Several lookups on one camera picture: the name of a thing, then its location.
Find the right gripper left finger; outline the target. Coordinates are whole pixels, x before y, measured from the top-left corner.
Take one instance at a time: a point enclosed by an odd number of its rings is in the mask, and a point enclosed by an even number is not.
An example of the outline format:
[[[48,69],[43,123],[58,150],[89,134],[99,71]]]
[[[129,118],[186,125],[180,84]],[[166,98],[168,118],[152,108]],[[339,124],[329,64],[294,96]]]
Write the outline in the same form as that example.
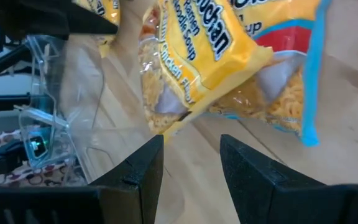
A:
[[[154,224],[163,177],[164,138],[156,135],[92,181],[101,214],[95,224]]]

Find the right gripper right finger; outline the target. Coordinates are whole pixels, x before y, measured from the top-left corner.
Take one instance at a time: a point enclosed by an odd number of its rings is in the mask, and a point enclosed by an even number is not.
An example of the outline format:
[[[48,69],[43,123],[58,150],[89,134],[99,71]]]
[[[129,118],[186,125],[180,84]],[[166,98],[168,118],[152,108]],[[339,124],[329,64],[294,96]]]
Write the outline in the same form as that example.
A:
[[[340,224],[342,194],[228,134],[219,148],[241,224]]]

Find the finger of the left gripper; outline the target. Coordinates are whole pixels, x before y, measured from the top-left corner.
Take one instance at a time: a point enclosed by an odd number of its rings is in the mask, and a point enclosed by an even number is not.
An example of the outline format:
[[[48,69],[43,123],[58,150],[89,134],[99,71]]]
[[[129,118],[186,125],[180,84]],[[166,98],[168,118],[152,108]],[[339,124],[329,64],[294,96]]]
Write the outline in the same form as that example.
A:
[[[71,34],[117,34],[118,26],[75,4],[68,4],[68,27]]]

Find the yellow creamy chicken ramen packet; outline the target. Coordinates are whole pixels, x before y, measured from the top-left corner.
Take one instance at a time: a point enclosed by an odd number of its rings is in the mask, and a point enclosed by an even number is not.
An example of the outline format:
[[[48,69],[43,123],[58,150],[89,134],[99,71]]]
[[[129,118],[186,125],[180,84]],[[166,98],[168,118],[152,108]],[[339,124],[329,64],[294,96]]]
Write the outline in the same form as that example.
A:
[[[121,10],[119,0],[72,0],[77,5],[92,11],[93,13],[107,19],[117,27],[121,21]],[[110,46],[117,34],[92,35],[98,45],[101,58],[105,58],[110,51]]]
[[[138,51],[150,130],[171,136],[272,55],[244,32],[227,0],[155,0]]]

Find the blue-edged chicken ramen packet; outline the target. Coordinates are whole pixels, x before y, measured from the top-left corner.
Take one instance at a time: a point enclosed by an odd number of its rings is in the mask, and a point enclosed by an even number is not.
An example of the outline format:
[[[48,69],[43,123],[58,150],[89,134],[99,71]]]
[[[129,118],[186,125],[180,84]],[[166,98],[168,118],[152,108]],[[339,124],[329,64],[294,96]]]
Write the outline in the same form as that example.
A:
[[[230,0],[245,32],[273,58],[209,107],[229,119],[253,118],[319,143],[314,125],[326,11],[332,0]]]

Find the clear plastic bin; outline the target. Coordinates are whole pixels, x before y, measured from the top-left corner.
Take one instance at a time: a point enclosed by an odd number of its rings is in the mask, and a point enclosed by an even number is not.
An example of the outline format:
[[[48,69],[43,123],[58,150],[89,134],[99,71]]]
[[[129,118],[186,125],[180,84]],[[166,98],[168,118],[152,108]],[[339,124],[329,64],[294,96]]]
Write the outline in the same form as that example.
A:
[[[151,138],[140,103],[114,95],[107,86],[95,48],[84,40],[46,35],[30,35],[25,44],[40,70],[35,89],[53,101],[45,109],[16,106],[25,150],[34,136],[42,136],[47,145],[46,157],[29,159],[33,168],[77,159],[92,182]]]

